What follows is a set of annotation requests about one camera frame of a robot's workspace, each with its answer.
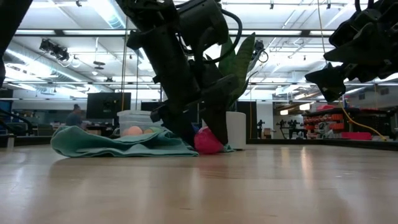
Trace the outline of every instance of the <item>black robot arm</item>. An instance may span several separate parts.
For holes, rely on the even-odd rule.
[[[162,85],[168,98],[151,113],[153,122],[162,120],[166,128],[193,146],[195,133],[184,111],[204,102],[202,118],[220,142],[227,144],[226,99],[237,88],[238,80],[233,74],[221,74],[215,63],[237,46],[242,32],[239,18],[223,10],[216,0],[191,0],[179,5],[172,0],[116,2],[138,29],[130,33],[127,46],[143,48],[156,73],[154,82]],[[236,20],[238,35],[226,54],[204,60],[203,52],[208,47],[229,38],[223,14]],[[195,60],[189,60],[186,53]]]
[[[327,101],[345,93],[345,78],[368,82],[398,72],[398,2],[369,0],[368,8],[362,11],[359,0],[355,0],[355,6],[356,12],[329,38],[336,49],[324,55],[325,60],[343,64],[333,67],[329,63],[305,76],[318,85]]]

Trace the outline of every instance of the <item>snake plant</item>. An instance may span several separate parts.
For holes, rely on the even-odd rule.
[[[246,75],[254,68],[258,60],[258,58],[253,61],[251,60],[254,52],[255,41],[256,33],[254,32],[242,42],[237,53],[232,51],[232,53],[218,64],[218,69],[223,76],[234,74],[238,77],[238,87],[232,91],[228,98],[228,108],[232,108],[233,105],[235,105],[235,102],[248,87],[249,79],[246,80]],[[224,55],[231,47],[232,40],[229,38],[227,43],[221,46],[221,55]]]

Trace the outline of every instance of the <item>teal towel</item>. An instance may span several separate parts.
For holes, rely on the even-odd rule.
[[[221,152],[234,152],[235,149],[231,148],[229,144],[225,145],[224,148],[221,150]]]
[[[199,155],[193,151],[191,146],[185,144],[170,131],[109,139],[88,134],[76,126],[64,126],[58,128],[52,136],[51,146],[55,152],[67,157],[188,157]]]

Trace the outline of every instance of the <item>wooden table surface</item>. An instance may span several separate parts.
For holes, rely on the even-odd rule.
[[[201,157],[0,150],[1,224],[398,223],[398,153],[258,146]]]

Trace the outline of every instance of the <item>clear plastic bin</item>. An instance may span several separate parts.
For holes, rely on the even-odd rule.
[[[160,128],[162,122],[158,121],[153,123],[150,119],[150,111],[134,111],[134,110],[126,110],[118,112],[119,116],[119,124],[120,124],[120,135],[124,136],[124,131],[133,126],[138,126],[145,131],[150,128]]]

